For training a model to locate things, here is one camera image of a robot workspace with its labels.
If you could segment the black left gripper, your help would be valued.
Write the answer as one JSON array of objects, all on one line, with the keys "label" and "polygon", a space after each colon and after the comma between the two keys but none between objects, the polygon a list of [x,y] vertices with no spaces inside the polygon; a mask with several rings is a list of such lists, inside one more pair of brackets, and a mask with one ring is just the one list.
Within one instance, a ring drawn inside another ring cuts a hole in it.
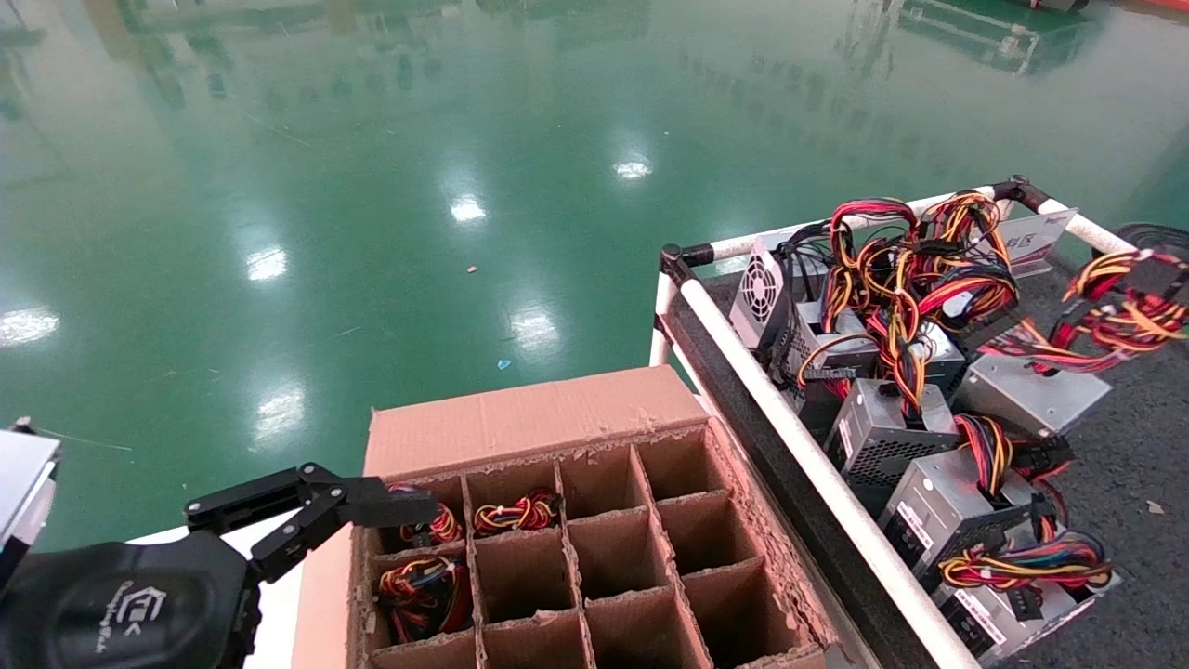
[{"label": "black left gripper", "polygon": [[207,532],[24,558],[4,589],[5,668],[241,668],[262,623],[243,554]]}]

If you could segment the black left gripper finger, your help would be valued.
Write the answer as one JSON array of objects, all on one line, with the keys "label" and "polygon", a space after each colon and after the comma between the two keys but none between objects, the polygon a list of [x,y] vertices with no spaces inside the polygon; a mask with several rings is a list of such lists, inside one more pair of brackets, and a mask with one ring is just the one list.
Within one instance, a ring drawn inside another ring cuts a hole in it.
[{"label": "black left gripper finger", "polygon": [[[245,557],[222,538],[281,515],[287,520]],[[246,582],[277,582],[345,526],[405,528],[435,519],[438,498],[432,492],[391,491],[377,476],[339,476],[304,463],[191,500],[184,545],[197,558],[212,558],[219,550],[241,558]]]}]

